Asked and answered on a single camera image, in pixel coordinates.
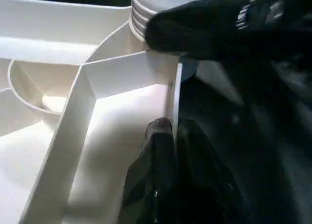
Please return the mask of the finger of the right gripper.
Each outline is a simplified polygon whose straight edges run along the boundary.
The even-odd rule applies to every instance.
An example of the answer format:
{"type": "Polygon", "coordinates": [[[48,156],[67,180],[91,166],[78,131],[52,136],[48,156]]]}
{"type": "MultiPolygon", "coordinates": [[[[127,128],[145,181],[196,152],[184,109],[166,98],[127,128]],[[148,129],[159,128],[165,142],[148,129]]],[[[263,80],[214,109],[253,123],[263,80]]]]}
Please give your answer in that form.
{"type": "Polygon", "coordinates": [[[287,60],[312,53],[312,0],[196,0],[153,16],[150,49],[198,60],[287,60]]]}

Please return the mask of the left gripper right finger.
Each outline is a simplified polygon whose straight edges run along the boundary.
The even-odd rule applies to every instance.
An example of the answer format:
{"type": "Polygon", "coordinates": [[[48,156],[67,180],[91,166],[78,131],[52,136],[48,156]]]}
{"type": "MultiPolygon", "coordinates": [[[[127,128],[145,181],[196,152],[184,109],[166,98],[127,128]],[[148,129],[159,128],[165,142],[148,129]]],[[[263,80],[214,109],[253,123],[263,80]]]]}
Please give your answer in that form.
{"type": "Polygon", "coordinates": [[[249,223],[249,212],[232,173],[200,126],[180,121],[176,143],[180,223],[249,223]]]}

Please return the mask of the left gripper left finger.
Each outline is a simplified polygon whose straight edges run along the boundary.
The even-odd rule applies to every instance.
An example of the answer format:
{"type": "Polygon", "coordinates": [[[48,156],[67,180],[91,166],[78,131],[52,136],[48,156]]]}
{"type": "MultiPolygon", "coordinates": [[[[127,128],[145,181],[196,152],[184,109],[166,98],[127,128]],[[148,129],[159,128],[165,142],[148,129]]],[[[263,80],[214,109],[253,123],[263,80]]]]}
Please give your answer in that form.
{"type": "Polygon", "coordinates": [[[171,121],[158,118],[145,132],[130,165],[118,216],[120,224],[176,224],[178,179],[171,121]]]}

